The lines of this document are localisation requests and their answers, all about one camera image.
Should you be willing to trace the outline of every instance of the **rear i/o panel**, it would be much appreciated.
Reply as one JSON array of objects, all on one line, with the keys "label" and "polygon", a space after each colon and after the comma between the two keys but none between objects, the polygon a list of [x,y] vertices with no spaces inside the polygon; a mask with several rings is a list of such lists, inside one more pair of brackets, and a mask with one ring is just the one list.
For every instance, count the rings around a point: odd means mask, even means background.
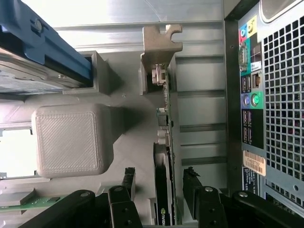
[{"label": "rear i/o panel", "polygon": [[271,22],[262,7],[238,21],[243,189],[304,217],[304,1]]}]

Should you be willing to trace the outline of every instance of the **metal bracket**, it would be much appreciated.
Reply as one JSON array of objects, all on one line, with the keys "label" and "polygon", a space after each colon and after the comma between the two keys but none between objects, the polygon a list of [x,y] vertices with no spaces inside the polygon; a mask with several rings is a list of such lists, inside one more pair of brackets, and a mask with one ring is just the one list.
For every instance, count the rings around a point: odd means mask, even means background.
[{"label": "metal bracket", "polygon": [[166,33],[162,34],[158,26],[144,27],[142,64],[147,73],[155,69],[155,65],[168,66],[175,52],[182,51],[182,43],[174,43],[171,37],[174,33],[181,33],[179,24],[167,25]]}]

